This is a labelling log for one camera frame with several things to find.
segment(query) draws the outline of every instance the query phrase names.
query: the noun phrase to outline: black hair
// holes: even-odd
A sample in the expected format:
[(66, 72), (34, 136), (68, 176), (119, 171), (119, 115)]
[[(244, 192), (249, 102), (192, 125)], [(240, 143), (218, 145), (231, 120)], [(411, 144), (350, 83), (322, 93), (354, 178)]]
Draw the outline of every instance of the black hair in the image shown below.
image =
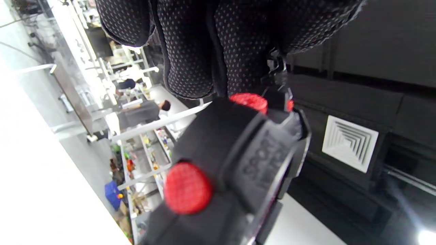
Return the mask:
[(162, 105), (162, 110), (163, 111), (169, 111), (170, 108), (171, 108), (171, 103), (169, 101), (165, 100), (163, 102), (163, 105)]

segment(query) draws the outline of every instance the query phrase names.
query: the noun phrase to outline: red cap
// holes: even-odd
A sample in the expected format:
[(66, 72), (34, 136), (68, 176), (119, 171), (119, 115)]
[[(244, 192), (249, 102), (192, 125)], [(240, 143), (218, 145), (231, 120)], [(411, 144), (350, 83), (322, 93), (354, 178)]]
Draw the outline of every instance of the red cap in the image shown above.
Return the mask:
[(268, 110), (268, 101), (257, 94), (235, 94), (230, 97), (230, 101), (233, 101), (240, 105), (248, 106), (263, 114), (266, 114)]
[(212, 186), (205, 174), (191, 163), (178, 163), (167, 176), (165, 202), (176, 214), (195, 214), (212, 199)]
[(294, 109), (294, 101), (288, 100), (288, 112), (291, 112)]

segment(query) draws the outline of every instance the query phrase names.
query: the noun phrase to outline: cable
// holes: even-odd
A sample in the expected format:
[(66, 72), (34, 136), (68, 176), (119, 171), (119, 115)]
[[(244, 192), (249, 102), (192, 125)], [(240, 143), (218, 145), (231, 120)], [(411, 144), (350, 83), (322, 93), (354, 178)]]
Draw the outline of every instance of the cable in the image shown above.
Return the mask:
[(34, 57), (31, 56), (30, 54), (28, 54), (28, 53), (26, 53), (26, 52), (24, 52), (24, 51), (22, 51), (22, 50), (20, 50), (20, 49), (18, 49), (18, 48), (16, 48), (16, 47), (14, 47), (14, 46), (10, 46), (9, 44), (6, 44), (6, 43), (4, 43), (4, 42), (0, 42), (0, 44), (6, 46), (6, 47), (8, 47), (8, 48), (12, 48), (13, 50), (18, 51), (18, 52), (20, 52), (20, 53), (26, 55), (27, 57), (29, 57), (29, 58), (31, 58), (32, 60), (38, 62), (39, 64), (42, 64), (42, 61), (40, 61), (40, 60), (34, 58)]
[[(62, 5), (66, 5), (65, 3), (68, 3), (68, 2), (62, 2), (61, 0), (58, 0), (58, 1), (59, 1), (60, 3), (62, 3)], [(14, 21), (9, 22), (9, 23), (7, 23), (7, 24), (1, 25), (1, 26), (0, 26), (0, 29), (3, 28), (3, 27), (7, 27), (8, 25), (11, 25), (11, 24), (13, 24), (13, 23), (19, 22), (19, 21), (28, 20), (28, 19), (31, 19), (31, 18), (35, 18), (35, 20), (36, 20), (36, 18), (37, 18), (38, 16), (40, 16), (41, 14), (43, 14), (43, 13), (39, 13), (39, 14), (37, 14), (36, 16), (29, 16), (29, 17), (27, 17), (27, 18), (22, 18), (22, 19), (19, 19), (19, 20), (14, 20)]]

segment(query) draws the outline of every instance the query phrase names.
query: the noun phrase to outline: ceiling vent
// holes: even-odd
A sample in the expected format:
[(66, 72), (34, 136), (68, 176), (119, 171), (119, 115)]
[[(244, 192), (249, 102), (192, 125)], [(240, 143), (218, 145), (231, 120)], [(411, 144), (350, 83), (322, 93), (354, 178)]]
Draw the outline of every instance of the ceiling vent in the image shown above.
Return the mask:
[(377, 131), (328, 116), (322, 151), (366, 173), (377, 137)]

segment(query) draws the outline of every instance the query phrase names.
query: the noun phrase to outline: dotted fabric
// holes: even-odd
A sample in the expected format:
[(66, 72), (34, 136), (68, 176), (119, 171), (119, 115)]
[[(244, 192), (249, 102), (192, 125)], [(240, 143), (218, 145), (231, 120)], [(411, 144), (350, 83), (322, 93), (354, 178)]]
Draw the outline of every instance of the dotted fabric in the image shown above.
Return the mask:
[(269, 71), (267, 17), (268, 0), (222, 0), (215, 12), (229, 96), (259, 85)]
[(363, 0), (274, 0), (270, 20), (279, 49), (304, 52), (353, 19)]
[[(162, 47), (165, 85), (186, 99), (210, 95), (212, 81), (220, 78), (227, 83), (228, 96), (248, 92), (268, 74), (271, 47), (298, 53), (319, 45), (352, 20), (364, 2), (96, 0), (102, 28), (121, 44), (143, 46), (156, 27), (159, 37), (154, 42)], [(216, 75), (217, 66), (226, 71)]]
[(147, 42), (150, 34), (148, 1), (100, 0), (95, 3), (102, 28), (113, 40), (132, 47)]
[(168, 88), (187, 99), (212, 92), (212, 41), (204, 0), (159, 0), (157, 15), (167, 44)]

